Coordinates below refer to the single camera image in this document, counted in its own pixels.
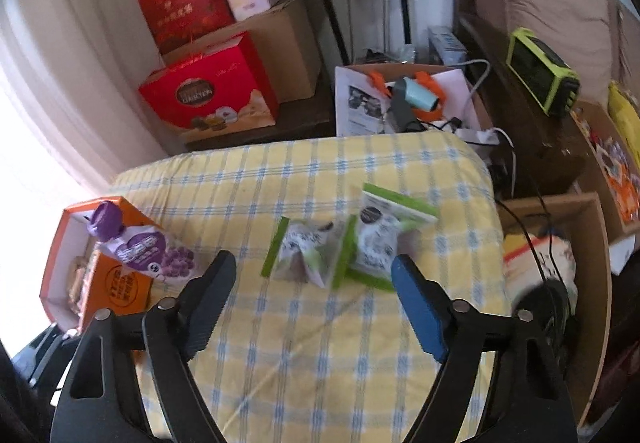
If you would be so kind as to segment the purple grape juice pouch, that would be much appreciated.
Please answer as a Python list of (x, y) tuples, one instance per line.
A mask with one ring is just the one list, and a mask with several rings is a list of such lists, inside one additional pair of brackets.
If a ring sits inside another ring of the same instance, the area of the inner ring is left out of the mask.
[(124, 212), (111, 201), (101, 201), (88, 224), (104, 255), (128, 270), (169, 285), (200, 275), (195, 252), (153, 225), (126, 226)]

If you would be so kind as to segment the orange cardboard box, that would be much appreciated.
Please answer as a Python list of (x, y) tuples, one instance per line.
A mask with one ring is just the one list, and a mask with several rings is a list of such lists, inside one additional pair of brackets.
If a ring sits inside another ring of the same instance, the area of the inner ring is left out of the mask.
[[(88, 232), (89, 218), (101, 200), (72, 204), (63, 210), (44, 268), (39, 298), (51, 323), (80, 333), (101, 309), (118, 315), (143, 312), (148, 306), (152, 279), (125, 269), (98, 249)], [(67, 305), (66, 281), (70, 262), (78, 255), (89, 259), (86, 302), (80, 316)]]

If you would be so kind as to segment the gold brown snack packet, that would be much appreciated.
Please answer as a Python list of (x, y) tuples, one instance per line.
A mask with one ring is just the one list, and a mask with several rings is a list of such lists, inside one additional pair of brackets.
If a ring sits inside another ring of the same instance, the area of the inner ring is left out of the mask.
[(67, 305), (76, 316), (80, 316), (86, 302), (89, 276), (89, 259), (78, 255), (70, 262), (66, 281)]

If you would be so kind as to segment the green white candy packet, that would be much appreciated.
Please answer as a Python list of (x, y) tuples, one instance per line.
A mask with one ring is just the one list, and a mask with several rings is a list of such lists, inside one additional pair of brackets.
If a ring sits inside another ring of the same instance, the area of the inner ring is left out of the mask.
[(422, 199), (364, 183), (354, 219), (346, 276), (374, 289), (393, 291), (394, 260), (398, 255), (416, 255), (420, 232), (438, 222), (439, 210)]

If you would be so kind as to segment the tall cardboard box by table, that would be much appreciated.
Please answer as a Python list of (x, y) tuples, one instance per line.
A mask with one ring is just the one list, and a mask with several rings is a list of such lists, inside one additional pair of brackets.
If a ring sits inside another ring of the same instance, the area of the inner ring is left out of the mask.
[(608, 235), (595, 192), (506, 200), (497, 204), (506, 234), (532, 237), (550, 285), (565, 291), (570, 313), (562, 346), (563, 376), (578, 427), (585, 426), (608, 348), (612, 277)]

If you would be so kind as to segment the cardboard box with snacks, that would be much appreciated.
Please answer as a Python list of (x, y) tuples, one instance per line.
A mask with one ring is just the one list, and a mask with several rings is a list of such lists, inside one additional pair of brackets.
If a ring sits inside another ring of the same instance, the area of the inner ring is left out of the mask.
[(577, 179), (582, 192), (600, 198), (608, 241), (639, 234), (639, 169), (608, 113), (579, 99), (570, 112), (587, 144), (585, 169)]

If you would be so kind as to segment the open cardboard box with tools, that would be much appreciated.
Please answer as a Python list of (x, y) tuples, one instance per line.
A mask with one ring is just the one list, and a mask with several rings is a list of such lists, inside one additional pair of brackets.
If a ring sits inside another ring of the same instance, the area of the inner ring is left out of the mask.
[(338, 136), (450, 132), (488, 140), (492, 128), (478, 90), (460, 66), (371, 64), (335, 69)]

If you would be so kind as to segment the red collection gift box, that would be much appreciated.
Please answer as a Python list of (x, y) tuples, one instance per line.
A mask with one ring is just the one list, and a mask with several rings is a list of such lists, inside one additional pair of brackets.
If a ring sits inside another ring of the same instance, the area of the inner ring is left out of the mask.
[(279, 114), (268, 74), (246, 32), (153, 72), (139, 93), (185, 144), (268, 128)]

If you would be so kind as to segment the green black radio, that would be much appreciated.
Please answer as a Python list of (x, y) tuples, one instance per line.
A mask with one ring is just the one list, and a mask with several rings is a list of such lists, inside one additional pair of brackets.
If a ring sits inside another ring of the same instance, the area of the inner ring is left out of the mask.
[(532, 30), (511, 33), (506, 65), (546, 116), (560, 119), (570, 112), (580, 89), (578, 73)]

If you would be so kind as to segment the yellow plastic bag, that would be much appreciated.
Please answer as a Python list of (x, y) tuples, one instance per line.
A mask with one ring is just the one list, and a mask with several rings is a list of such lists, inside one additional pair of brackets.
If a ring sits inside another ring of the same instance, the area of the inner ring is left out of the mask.
[(640, 166), (639, 99), (615, 81), (608, 85), (608, 115)]

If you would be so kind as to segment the white curtain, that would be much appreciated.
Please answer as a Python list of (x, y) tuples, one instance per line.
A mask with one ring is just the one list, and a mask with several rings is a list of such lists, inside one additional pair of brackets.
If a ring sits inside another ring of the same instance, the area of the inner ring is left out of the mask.
[(1, 66), (65, 169), (99, 194), (181, 151), (138, 88), (163, 65), (137, 0), (1, 0)]

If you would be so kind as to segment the brown cardboard box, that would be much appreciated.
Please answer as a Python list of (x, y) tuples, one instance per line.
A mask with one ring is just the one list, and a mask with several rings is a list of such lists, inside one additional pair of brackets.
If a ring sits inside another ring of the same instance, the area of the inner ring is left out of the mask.
[(311, 98), (322, 68), (304, 0), (282, 0), (265, 13), (220, 28), (165, 54), (166, 65), (248, 32), (280, 104)]

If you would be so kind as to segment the red tea gift bag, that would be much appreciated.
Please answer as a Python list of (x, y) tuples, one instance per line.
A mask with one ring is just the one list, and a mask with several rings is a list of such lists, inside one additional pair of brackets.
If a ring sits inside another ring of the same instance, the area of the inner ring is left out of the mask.
[(160, 54), (231, 26), (227, 0), (138, 0)]

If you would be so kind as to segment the brown sofa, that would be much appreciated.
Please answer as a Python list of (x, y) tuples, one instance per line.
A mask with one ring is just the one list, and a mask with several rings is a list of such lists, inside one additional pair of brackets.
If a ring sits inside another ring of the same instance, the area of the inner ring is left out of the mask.
[(587, 147), (570, 118), (548, 117), (506, 64), (512, 32), (535, 33), (577, 73), (579, 98), (608, 103), (615, 81), (639, 93), (639, 19), (619, 0), (454, 0), (454, 31), (491, 73), (480, 98), (514, 153), (515, 194), (564, 194), (582, 174)]

